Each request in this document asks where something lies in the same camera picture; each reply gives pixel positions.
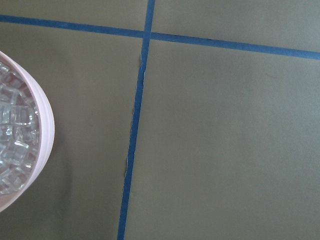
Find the clear ice cubes pile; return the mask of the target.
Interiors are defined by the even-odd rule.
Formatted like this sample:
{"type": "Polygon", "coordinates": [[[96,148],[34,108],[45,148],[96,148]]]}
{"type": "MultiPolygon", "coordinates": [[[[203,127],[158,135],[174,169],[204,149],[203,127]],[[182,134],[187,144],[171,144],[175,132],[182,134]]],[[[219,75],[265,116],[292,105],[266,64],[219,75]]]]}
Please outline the clear ice cubes pile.
{"type": "Polygon", "coordinates": [[[0,194],[20,191],[30,178],[40,145],[39,113],[21,75],[0,64],[0,194]]]}

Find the pink bowl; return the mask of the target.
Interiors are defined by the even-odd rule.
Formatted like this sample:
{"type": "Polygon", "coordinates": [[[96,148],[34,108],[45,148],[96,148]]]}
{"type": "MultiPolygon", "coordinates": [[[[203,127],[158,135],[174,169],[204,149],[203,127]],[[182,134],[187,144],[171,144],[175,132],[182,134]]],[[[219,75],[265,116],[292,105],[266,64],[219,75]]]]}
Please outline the pink bowl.
{"type": "Polygon", "coordinates": [[[17,71],[20,74],[21,78],[27,84],[38,110],[40,130],[39,149],[35,159],[35,165],[25,186],[17,192],[5,195],[0,194],[0,210],[4,211],[14,201],[16,201],[23,194],[23,192],[26,191],[26,189],[35,181],[35,179],[38,177],[45,164],[47,163],[54,143],[55,121],[50,102],[37,81],[17,62],[15,62],[12,58],[4,53],[0,54],[0,63],[5,63],[6,65],[17,71]]]}

